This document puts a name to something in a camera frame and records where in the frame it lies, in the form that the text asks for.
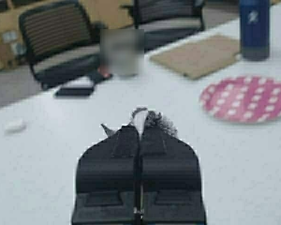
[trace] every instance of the gray fluffy fabric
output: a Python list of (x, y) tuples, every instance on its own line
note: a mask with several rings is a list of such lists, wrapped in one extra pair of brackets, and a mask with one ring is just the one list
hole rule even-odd
[[(178, 130), (170, 119), (168, 119), (166, 116), (164, 116), (160, 112), (155, 112), (155, 111), (149, 110), (148, 108), (145, 108), (145, 107), (136, 108), (132, 112), (131, 118), (130, 118), (130, 123), (129, 123), (130, 125), (135, 126), (133, 124), (134, 117), (136, 116), (137, 113), (139, 113), (141, 111), (148, 111), (148, 115), (145, 120), (144, 128), (159, 127), (163, 132), (165, 132), (175, 138), (178, 138)], [(115, 133), (115, 131), (110, 130), (104, 124), (102, 124), (102, 127), (104, 128), (104, 130), (108, 136)]]

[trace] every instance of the black office chair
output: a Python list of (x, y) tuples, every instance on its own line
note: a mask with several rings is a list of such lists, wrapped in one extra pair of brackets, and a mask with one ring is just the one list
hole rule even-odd
[(193, 18), (199, 26), (154, 30), (145, 33), (145, 52), (169, 44), (205, 30), (202, 9), (204, 0), (134, 0), (134, 5), (122, 5), (134, 20), (136, 29), (140, 25), (173, 18)]
[(55, 87), (98, 68), (99, 54), (95, 53), (35, 70), (36, 64), (56, 54), (99, 43), (99, 31), (105, 26), (91, 24), (78, 1), (54, 2), (26, 11), (20, 16), (19, 25), (27, 47), (26, 59), (42, 89)]

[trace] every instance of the blurred cup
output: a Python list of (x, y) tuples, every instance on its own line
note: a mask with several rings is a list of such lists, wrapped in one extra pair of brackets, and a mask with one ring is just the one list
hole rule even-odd
[(100, 54), (110, 73), (132, 76), (139, 73), (140, 58), (144, 56), (143, 30), (103, 30)]

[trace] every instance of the logo on bottle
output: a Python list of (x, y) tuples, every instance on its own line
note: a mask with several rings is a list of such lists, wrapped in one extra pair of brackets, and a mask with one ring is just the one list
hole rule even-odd
[(256, 10), (251, 11), (248, 15), (248, 23), (258, 23), (258, 16), (259, 14)]

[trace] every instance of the gray carpet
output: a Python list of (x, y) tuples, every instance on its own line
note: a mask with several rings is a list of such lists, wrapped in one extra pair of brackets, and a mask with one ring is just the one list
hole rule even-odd
[[(207, 3), (204, 9), (204, 17), (207, 29), (225, 23), (238, 16), (237, 5), (231, 3), (222, 3), (220, 1)], [(183, 21), (171, 21), (173, 25), (182, 23)], [(55, 57), (53, 60), (46, 62), (43, 66), (54, 64), (56, 61), (65, 61), (69, 58), (74, 58), (77, 55), (91, 53), (95, 51), (93, 48), (84, 48), (79, 51), (74, 51), (66, 55)], [(0, 108), (10, 103), (28, 98), (32, 95), (41, 92), (40, 86), (31, 76), (28, 66), (22, 66), (13, 71), (0, 72)]]

